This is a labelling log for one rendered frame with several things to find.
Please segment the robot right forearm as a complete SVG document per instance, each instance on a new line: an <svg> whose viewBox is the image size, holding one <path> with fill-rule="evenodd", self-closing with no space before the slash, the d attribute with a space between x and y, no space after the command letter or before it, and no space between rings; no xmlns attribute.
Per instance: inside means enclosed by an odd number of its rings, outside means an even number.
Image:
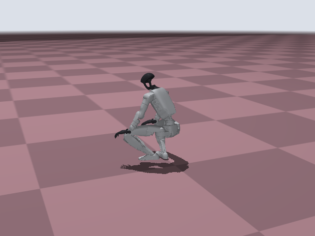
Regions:
<svg viewBox="0 0 315 236"><path fill-rule="evenodd" d="M160 116L156 113L155 118L153 120L156 120L157 122L155 124L157 124L158 121L160 120Z"/></svg>

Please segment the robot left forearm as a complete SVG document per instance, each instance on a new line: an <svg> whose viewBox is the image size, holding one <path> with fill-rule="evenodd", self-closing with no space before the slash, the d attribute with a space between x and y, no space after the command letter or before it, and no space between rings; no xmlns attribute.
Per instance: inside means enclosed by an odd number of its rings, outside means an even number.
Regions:
<svg viewBox="0 0 315 236"><path fill-rule="evenodd" d="M139 112L139 111L136 112L135 117L134 117L134 119L133 119L133 122L131 123L131 125L130 125L128 131L129 131L129 130L130 130L130 131L133 131L133 130L138 126L138 124L140 123L140 120L138 119L139 115L140 115L140 112Z"/></svg>

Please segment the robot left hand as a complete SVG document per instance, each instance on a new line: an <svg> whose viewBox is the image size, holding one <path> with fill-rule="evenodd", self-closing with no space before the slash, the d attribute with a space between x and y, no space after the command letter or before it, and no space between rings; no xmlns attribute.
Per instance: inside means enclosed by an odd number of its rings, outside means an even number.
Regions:
<svg viewBox="0 0 315 236"><path fill-rule="evenodd" d="M129 130L129 131L127 131L128 129L126 129L126 130L121 130L120 132L117 132L116 134L115 134L115 138L117 137L117 136L119 136L119 134L124 134L124 133L131 133L131 131Z"/></svg>

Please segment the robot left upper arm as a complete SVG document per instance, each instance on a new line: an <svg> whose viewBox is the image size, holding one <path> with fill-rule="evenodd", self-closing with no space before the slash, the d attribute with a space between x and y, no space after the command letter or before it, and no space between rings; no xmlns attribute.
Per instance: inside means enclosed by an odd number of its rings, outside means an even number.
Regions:
<svg viewBox="0 0 315 236"><path fill-rule="evenodd" d="M145 112L146 112L146 110L148 108L148 105L149 105L150 102L153 101L153 99L154 99L154 93L149 92L149 93L144 94L143 101L142 101L142 104L140 106L140 111L139 111L140 115L138 117L139 119L143 119L144 118Z"/></svg>

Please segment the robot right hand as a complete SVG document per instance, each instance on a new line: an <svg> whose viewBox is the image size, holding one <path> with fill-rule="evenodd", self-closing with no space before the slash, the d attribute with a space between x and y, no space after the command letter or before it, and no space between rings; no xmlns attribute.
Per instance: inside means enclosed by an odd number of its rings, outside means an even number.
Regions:
<svg viewBox="0 0 315 236"><path fill-rule="evenodd" d="M156 120L151 119L151 120L147 120L147 121L143 122L141 125L146 125L146 124L148 124L148 123L154 124L154 123L156 123L156 122L157 122Z"/></svg>

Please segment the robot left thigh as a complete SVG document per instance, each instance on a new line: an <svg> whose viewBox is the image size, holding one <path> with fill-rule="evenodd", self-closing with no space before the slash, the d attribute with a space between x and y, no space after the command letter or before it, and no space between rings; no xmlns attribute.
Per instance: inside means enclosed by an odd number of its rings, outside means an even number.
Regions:
<svg viewBox="0 0 315 236"><path fill-rule="evenodd" d="M157 139L164 139L169 136L169 131L166 131L163 126L158 125L140 125L137 126L133 131L131 131L130 135L134 137L137 136L150 136L155 132L155 136ZM125 133L126 134L126 133ZM124 134L124 136L125 136ZM129 134L129 133L127 133Z"/></svg>

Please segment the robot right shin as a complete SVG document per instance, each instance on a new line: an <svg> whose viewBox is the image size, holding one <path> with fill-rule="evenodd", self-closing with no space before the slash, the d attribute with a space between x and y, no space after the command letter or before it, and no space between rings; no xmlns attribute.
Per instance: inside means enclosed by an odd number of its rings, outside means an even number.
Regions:
<svg viewBox="0 0 315 236"><path fill-rule="evenodd" d="M157 139L157 138L156 138ZM165 138L164 139L157 139L157 142L159 144L161 153L164 153L164 151L166 152L166 148L165 148Z"/></svg>

